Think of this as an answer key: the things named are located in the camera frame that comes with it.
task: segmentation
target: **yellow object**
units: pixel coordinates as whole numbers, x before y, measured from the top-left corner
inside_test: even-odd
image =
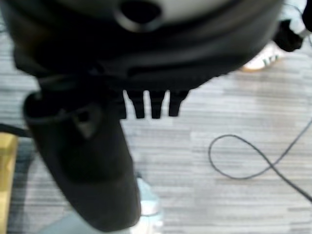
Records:
[[[0,234],[7,229],[17,144],[17,137],[0,133]]]

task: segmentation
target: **circular hole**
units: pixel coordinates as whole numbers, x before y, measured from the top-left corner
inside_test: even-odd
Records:
[[[126,1],[120,6],[121,12],[131,21],[138,24],[147,24],[161,15],[159,6],[146,1]]]
[[[161,8],[153,2],[124,1],[116,11],[117,22],[132,32],[151,32],[161,25]]]

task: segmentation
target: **black handle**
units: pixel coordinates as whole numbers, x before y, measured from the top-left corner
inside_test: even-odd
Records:
[[[24,118],[58,186],[90,225],[112,232],[138,222],[133,162],[112,108],[88,103],[66,111],[61,101],[32,94]]]

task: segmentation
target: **sneaker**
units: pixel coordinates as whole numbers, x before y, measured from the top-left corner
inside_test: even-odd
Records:
[[[272,65],[283,57],[284,51],[282,51],[274,42],[271,42],[266,45],[256,57],[245,64],[241,70],[245,72],[259,71]]]

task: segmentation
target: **shoe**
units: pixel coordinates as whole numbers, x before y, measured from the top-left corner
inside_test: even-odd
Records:
[[[272,65],[284,56],[284,51],[282,51],[274,42],[271,42],[266,45],[256,57],[246,63],[241,70],[245,72],[259,71]]]

